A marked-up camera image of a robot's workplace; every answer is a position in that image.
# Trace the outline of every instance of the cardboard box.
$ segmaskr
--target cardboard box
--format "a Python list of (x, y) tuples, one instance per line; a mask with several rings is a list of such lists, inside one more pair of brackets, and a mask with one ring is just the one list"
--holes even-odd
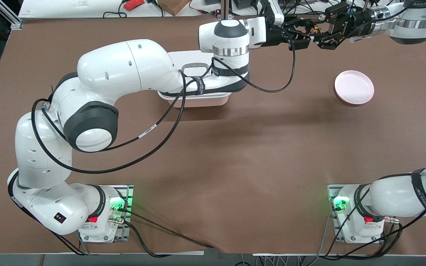
[(159, 3), (161, 9), (175, 16), (185, 5), (188, 5), (189, 1), (190, 0), (158, 0), (157, 3)]

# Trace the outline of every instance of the red button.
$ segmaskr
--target red button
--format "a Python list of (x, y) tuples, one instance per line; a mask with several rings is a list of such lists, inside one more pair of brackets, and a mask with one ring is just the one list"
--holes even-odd
[(374, 222), (374, 219), (372, 217), (365, 216), (364, 217), (364, 222)]

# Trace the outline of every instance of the metal connector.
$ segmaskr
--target metal connector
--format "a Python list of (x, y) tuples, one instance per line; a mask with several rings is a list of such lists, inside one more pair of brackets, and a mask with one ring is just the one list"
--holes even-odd
[(399, 224), (400, 220), (394, 217), (384, 217), (384, 222), (388, 222), (389, 224)]
[(117, 216), (109, 216), (108, 222), (113, 222), (114, 224), (124, 224), (124, 219)]

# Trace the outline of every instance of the white plastic container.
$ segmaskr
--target white plastic container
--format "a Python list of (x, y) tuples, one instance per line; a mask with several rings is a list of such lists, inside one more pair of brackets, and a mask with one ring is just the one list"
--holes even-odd
[[(212, 53), (201, 52), (201, 51), (181, 51), (181, 52), (169, 52), (169, 56), (172, 58), (175, 67), (182, 69), (187, 76), (201, 76), (205, 73), (206, 69), (212, 62)], [(184, 67), (188, 64), (202, 65), (200, 67)], [(175, 100), (175, 97), (164, 96), (158, 92), (159, 96), (168, 101), (169, 104)], [(187, 96), (185, 99), (185, 107), (206, 107), (206, 106), (221, 106), (228, 101), (230, 92), (216, 92), (202, 95)], [(180, 108), (182, 105), (182, 98), (179, 98), (174, 104), (175, 108)]]

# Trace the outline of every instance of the metal ring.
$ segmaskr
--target metal ring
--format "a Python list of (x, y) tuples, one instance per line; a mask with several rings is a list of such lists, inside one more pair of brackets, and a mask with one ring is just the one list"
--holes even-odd
[(426, 28), (426, 20), (402, 20), (397, 22), (397, 25), (402, 28)]
[(239, 47), (239, 48), (218, 48), (213, 47), (213, 54), (219, 56), (238, 56), (247, 54), (249, 52), (249, 47)]

